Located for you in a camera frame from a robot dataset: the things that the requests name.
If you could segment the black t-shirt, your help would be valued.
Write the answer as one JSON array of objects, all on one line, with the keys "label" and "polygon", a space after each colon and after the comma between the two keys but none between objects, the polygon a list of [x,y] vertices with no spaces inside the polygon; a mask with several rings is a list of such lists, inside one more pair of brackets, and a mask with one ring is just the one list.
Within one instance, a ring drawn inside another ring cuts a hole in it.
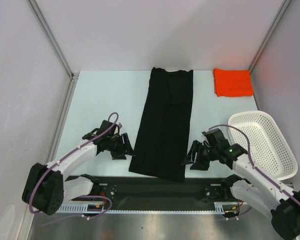
[{"label": "black t-shirt", "polygon": [[193,93],[193,70],[151,70],[130,172],[174,182],[185,180],[182,162],[189,144]]}]

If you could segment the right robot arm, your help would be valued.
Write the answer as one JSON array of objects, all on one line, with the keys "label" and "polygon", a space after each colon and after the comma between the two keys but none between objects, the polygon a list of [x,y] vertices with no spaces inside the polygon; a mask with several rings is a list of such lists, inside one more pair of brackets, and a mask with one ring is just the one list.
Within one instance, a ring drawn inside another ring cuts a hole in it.
[{"label": "right robot arm", "polygon": [[251,148],[230,144],[219,125],[202,132],[203,142],[193,141],[182,165],[206,171],[212,161],[219,161],[235,173],[226,177],[221,196],[242,200],[265,216],[285,240],[300,236],[300,190],[286,185],[253,161]]}]

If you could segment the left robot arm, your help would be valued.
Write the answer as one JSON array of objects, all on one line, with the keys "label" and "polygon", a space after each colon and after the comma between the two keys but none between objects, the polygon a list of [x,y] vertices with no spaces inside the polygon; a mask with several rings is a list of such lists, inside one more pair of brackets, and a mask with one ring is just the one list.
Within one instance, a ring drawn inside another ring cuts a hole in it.
[{"label": "left robot arm", "polygon": [[79,145],[61,159],[46,164],[34,164],[28,174],[21,196],[33,211],[53,215],[63,203],[77,199],[95,200],[104,196],[97,177],[82,174],[69,180],[69,176],[88,160],[104,151],[113,160],[134,156],[129,135],[120,132],[121,125],[103,120],[100,127],[83,135]]}]

